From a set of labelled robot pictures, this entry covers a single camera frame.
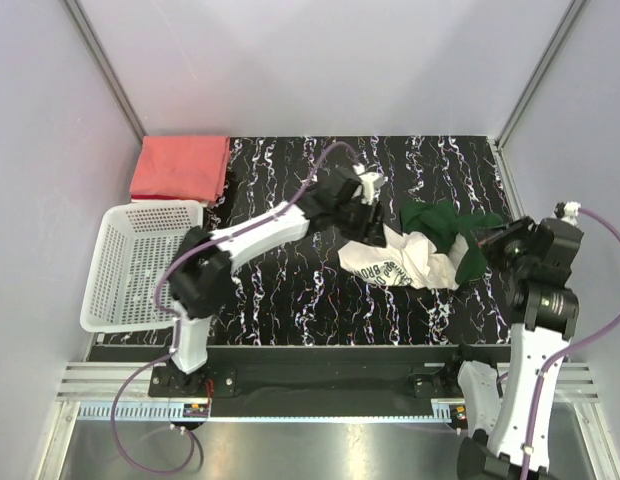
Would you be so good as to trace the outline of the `white and green raglan t-shirt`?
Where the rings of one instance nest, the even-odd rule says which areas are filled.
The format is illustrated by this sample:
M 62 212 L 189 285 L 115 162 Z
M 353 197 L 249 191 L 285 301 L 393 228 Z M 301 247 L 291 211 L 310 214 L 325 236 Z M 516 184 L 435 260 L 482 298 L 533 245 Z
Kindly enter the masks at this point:
M 475 234 L 504 220 L 482 210 L 461 214 L 449 201 L 412 200 L 400 210 L 400 223 L 400 232 L 384 227 L 384 247 L 344 245 L 338 251 L 340 267 L 378 286 L 456 290 L 488 270 Z

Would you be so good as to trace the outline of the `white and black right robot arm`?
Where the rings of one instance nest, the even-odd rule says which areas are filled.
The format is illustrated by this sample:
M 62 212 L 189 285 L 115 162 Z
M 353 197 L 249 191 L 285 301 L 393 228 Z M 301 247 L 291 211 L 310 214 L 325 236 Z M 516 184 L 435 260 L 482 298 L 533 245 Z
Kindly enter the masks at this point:
M 540 222 L 523 217 L 476 237 L 489 267 L 508 275 L 511 354 L 504 385 L 491 361 L 465 359 L 444 371 L 445 387 L 464 396 L 466 408 L 457 476 L 548 479 L 555 388 L 579 315 L 567 281 L 583 232 L 568 214 Z

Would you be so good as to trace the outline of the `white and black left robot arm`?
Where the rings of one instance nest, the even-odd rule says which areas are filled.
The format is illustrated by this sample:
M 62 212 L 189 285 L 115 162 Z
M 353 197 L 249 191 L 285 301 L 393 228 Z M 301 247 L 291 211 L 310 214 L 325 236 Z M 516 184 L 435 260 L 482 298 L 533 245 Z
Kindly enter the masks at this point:
M 245 264 L 332 227 L 347 240 L 386 246 L 384 211 L 378 201 L 385 182 L 384 175 L 362 166 L 340 169 L 236 226 L 191 228 L 166 271 L 175 318 L 171 384 L 186 396 L 204 388 L 210 326 L 233 295 L 233 274 Z

